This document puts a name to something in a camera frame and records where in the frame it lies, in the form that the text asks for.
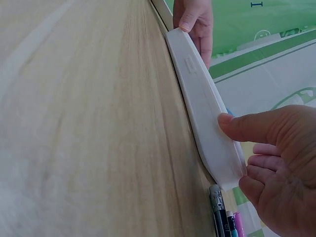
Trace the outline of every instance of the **fingernail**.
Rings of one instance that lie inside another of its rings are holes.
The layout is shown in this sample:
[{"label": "fingernail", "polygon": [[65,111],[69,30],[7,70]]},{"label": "fingernail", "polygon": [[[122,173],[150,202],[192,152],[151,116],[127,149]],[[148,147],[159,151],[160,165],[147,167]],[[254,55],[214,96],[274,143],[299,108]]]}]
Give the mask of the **fingernail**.
[{"label": "fingernail", "polygon": [[219,123],[230,123],[233,120],[234,116],[229,115],[227,113],[221,113],[218,116],[218,122]]},{"label": "fingernail", "polygon": [[186,22],[181,23],[180,28],[181,28],[183,31],[185,31],[185,32],[189,32],[189,31],[190,31],[190,26],[189,26],[189,24],[186,23]]}]

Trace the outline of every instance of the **white plastic piece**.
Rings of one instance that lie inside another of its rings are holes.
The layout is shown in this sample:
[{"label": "white plastic piece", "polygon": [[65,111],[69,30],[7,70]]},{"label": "white plastic piece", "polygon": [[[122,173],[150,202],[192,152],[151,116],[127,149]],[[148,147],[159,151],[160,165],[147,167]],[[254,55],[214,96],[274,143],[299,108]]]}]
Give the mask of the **white plastic piece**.
[{"label": "white plastic piece", "polygon": [[238,186],[247,174],[239,142],[220,129],[217,117],[225,105],[188,33],[175,29],[166,34],[167,44],[188,109],[201,159],[223,190]]}]

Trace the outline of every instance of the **wooden board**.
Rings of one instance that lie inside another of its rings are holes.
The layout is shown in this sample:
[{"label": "wooden board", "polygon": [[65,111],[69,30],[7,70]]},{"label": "wooden board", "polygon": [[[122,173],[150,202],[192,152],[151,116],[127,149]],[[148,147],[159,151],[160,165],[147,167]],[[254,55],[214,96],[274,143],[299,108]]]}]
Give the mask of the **wooden board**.
[{"label": "wooden board", "polygon": [[1,236],[214,235],[147,0],[2,0],[0,25]]}]

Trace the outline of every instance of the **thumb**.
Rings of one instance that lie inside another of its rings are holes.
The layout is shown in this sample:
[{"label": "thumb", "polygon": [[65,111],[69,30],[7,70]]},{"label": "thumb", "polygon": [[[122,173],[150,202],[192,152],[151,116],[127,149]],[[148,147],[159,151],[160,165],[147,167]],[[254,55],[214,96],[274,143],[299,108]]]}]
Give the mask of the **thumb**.
[{"label": "thumb", "polygon": [[194,24],[196,23],[199,15],[200,9],[198,7],[188,6],[180,19],[180,29],[184,32],[190,32]]},{"label": "thumb", "polygon": [[307,106],[292,105],[239,118],[221,114],[218,122],[224,133],[233,140],[276,145],[277,140],[281,141],[290,130],[295,129],[295,124],[311,110],[313,108]]}]

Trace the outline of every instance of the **pen cap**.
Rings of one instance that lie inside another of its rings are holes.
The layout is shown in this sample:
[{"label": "pen cap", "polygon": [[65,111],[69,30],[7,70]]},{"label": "pen cap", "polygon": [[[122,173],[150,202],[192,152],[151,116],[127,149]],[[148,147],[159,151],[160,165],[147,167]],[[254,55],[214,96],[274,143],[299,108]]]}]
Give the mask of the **pen cap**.
[{"label": "pen cap", "polygon": [[208,190],[213,211],[216,212],[218,210],[225,210],[224,200],[220,187],[215,184],[209,187]]},{"label": "pen cap", "polygon": [[233,212],[232,212],[232,211],[227,211],[227,212],[226,212],[226,216],[227,216],[227,217],[231,217],[231,216],[234,216],[234,215],[233,215]]},{"label": "pen cap", "polygon": [[245,231],[243,228],[243,222],[242,222],[242,216],[240,212],[236,212],[234,213],[235,216],[235,224],[236,224],[236,229],[238,232],[238,236],[239,237],[244,237],[245,235]]}]

